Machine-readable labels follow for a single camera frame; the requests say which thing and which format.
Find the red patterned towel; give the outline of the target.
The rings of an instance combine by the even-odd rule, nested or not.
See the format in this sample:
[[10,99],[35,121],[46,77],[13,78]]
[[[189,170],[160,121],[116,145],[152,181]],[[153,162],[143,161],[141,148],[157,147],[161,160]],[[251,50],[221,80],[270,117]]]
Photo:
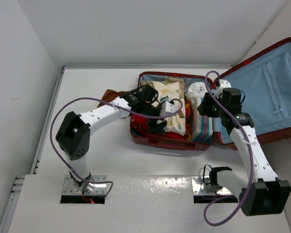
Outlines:
[[185,137],[174,132],[150,133],[148,131],[147,119],[141,116],[132,115],[130,126],[140,135],[150,138],[169,138],[185,141]]

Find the orange camouflage garment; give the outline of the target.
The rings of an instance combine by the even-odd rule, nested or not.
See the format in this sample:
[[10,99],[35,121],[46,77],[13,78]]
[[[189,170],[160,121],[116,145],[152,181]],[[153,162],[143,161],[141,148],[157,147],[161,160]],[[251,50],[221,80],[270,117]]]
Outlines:
[[192,113],[192,106],[188,100],[185,100],[185,126],[186,132],[184,138],[186,141],[190,141],[192,138],[192,124],[194,120],[194,115]]

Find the white drawstring bag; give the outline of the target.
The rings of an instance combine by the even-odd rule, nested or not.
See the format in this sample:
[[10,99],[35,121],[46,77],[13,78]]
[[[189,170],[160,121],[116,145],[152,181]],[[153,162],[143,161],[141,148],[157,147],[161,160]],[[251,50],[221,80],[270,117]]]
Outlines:
[[198,99],[202,99],[207,93],[206,85],[203,82],[195,82],[185,89],[185,98],[194,104]]

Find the red suitcase blue lining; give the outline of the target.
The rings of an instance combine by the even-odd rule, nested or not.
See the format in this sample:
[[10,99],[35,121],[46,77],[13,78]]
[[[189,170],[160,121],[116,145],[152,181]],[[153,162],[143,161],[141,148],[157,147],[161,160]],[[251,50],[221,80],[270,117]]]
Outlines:
[[[242,111],[253,119],[261,144],[291,138],[291,37],[283,39],[221,74],[221,79],[245,93]],[[130,126],[137,144],[175,150],[207,150],[215,141],[232,149],[220,119],[212,120],[213,134],[206,142],[150,138]]]

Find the white blue toiletry case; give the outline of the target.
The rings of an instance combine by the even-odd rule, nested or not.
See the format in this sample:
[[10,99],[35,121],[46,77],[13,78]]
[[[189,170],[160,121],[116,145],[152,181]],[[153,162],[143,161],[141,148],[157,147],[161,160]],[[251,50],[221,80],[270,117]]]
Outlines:
[[192,107],[192,113],[194,115],[192,123],[192,138],[193,142],[206,142],[212,134],[212,118],[207,116],[201,116],[198,111],[198,106],[201,104],[202,98],[198,98]]

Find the brown cloth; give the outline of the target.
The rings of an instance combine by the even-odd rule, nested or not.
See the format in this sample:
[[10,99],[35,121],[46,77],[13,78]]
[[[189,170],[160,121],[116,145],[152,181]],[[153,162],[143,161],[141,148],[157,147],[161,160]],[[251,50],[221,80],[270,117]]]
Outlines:
[[107,89],[102,96],[101,100],[105,102],[115,102],[116,99],[122,99],[129,91],[115,91],[111,89]]

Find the beige shirt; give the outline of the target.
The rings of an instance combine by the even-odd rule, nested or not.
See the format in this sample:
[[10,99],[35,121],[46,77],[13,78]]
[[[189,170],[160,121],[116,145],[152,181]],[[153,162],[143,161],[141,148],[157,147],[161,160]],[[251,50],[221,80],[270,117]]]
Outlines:
[[[168,77],[167,79],[164,79],[160,82],[162,82],[163,84],[170,84],[170,83],[179,82],[179,86],[180,86],[181,90],[185,89],[185,82],[183,79]],[[154,87],[153,81],[141,81],[140,82],[141,86],[146,85],[146,84],[150,85],[151,87]]]

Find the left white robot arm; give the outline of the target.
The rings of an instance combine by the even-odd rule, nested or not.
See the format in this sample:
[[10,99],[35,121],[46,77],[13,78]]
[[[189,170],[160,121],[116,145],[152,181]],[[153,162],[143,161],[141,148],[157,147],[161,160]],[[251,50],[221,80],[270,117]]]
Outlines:
[[98,102],[101,105],[94,110],[67,113],[55,136],[59,148],[65,154],[61,159],[67,165],[70,177],[78,188],[97,183],[86,163],[93,133],[130,115],[146,118],[151,131],[162,133],[166,126],[165,118],[176,110],[171,101],[160,103],[158,92],[148,84],[131,91],[120,92],[113,99]]

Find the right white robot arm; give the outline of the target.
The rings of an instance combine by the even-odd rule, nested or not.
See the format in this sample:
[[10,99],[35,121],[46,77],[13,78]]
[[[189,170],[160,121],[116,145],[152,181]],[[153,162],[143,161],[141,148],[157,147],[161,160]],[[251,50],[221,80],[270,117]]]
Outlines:
[[223,88],[220,94],[207,92],[197,110],[202,116],[221,119],[241,156],[248,177],[245,181],[227,166],[213,167],[207,185],[229,190],[246,216],[282,213],[291,186],[287,180],[281,180],[269,165],[251,116],[242,112],[241,91]]

